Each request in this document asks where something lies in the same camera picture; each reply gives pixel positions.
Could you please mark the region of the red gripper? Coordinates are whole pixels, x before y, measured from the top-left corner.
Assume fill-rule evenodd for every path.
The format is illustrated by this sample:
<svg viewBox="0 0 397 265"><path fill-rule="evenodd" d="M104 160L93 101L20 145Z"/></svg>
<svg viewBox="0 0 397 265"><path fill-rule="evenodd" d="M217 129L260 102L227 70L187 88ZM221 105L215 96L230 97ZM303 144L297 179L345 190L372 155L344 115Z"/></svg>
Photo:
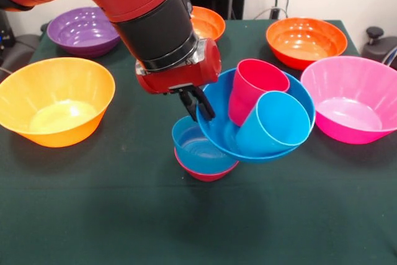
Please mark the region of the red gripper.
<svg viewBox="0 0 397 265"><path fill-rule="evenodd" d="M210 38L200 39L198 47L186 63L168 70L150 72L140 61L135 63L136 78L140 86L150 94L169 93L173 89L193 85L192 89L179 89L179 98L189 115L197 118L197 104L205 120L215 118L215 112L205 93L198 86L218 81L221 58L217 44Z"/></svg>

